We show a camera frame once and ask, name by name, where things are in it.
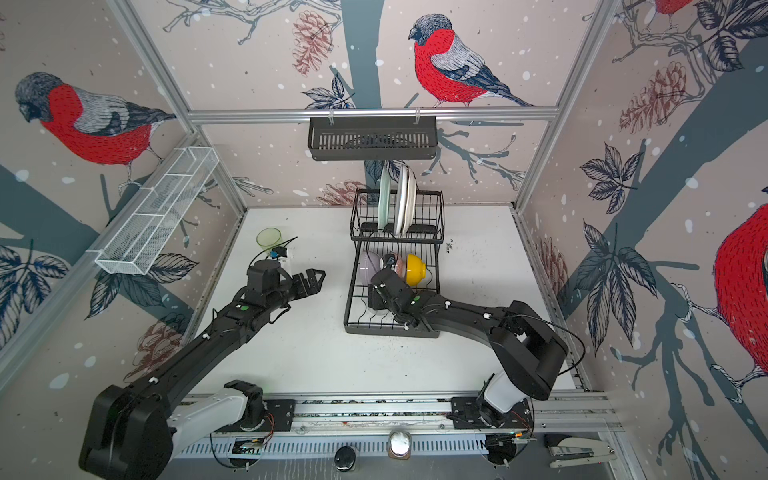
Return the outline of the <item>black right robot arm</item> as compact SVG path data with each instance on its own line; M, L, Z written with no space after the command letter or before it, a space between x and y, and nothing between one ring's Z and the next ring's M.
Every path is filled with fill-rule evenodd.
M448 332L487 345L522 393L541 401L549 398L569 348L528 304L483 307L428 290L417 292L389 269L373 276L372 288L405 329Z

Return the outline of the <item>green glass cup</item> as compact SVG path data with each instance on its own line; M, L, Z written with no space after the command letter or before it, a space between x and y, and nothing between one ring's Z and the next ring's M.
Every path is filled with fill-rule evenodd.
M282 232L276 227L267 227L256 236L257 245L261 250L271 250L282 243Z

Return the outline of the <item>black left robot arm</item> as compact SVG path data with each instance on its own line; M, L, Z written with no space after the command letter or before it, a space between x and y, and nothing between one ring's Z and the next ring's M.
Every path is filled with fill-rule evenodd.
M79 467L102 479L156 479L189 444L242 419L258 417L260 388L231 381L216 398L181 407L221 361L286 313L294 300L318 294L326 273L289 274L280 262L249 266L247 283L201 334L161 366L126 387L111 385L94 400Z

